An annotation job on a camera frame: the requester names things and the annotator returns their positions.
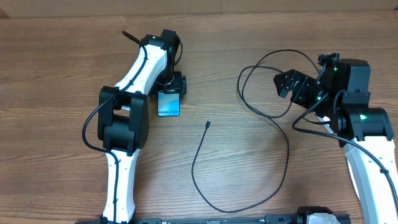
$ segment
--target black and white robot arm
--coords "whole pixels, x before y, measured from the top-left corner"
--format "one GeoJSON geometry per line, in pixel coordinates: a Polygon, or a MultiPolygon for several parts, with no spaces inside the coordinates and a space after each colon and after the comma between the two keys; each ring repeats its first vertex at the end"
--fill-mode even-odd
{"type": "Polygon", "coordinates": [[[274,78],[279,96],[292,91],[292,102],[329,122],[329,133],[296,128],[295,123],[293,128],[339,140],[365,223],[398,223],[394,133],[387,113],[369,108],[370,66],[364,60],[340,59],[338,53],[320,55],[318,63],[323,68],[316,79],[296,70],[274,78]]]}
{"type": "Polygon", "coordinates": [[[161,91],[179,93],[182,97],[187,91],[185,77],[174,71],[180,45],[176,32],[163,30],[160,37],[146,35],[136,42],[140,52],[130,71],[115,87],[104,86],[99,93],[98,138],[107,152],[109,174],[108,198],[98,223],[127,224],[134,218],[137,157],[149,132],[147,96],[156,96],[161,91]],[[120,109],[129,110],[129,117],[113,113],[120,109]]]}

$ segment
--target wooden surface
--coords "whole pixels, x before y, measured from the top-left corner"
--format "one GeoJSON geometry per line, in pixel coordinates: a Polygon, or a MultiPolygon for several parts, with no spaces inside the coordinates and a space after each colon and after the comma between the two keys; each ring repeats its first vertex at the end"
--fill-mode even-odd
{"type": "MultiPolygon", "coordinates": [[[[187,76],[188,93],[178,118],[158,118],[150,100],[150,133],[134,189],[137,217],[258,217],[322,205],[362,223],[343,150],[335,140],[293,131],[304,111],[297,105],[277,120],[290,139],[289,168],[280,192],[264,205],[216,212],[195,190],[190,168],[211,119],[195,166],[206,197],[232,210],[278,186],[286,143],[236,92],[241,69],[277,49],[302,50],[314,60],[328,52],[367,60],[371,106],[383,107],[398,133],[397,21],[394,11],[0,20],[0,223],[73,223],[101,215],[106,158],[83,144],[81,127],[101,87],[118,82],[136,59],[137,45],[121,31],[143,37],[162,29],[176,30],[184,43],[176,69],[187,76]]],[[[265,64],[315,76],[294,53],[265,64]]],[[[289,104],[277,96],[274,74],[259,70],[245,91],[248,102],[268,114],[289,104]]],[[[96,122],[88,139],[100,145],[96,122]]]]}
{"type": "Polygon", "coordinates": [[[393,10],[396,0],[0,0],[11,18],[393,10]]]}

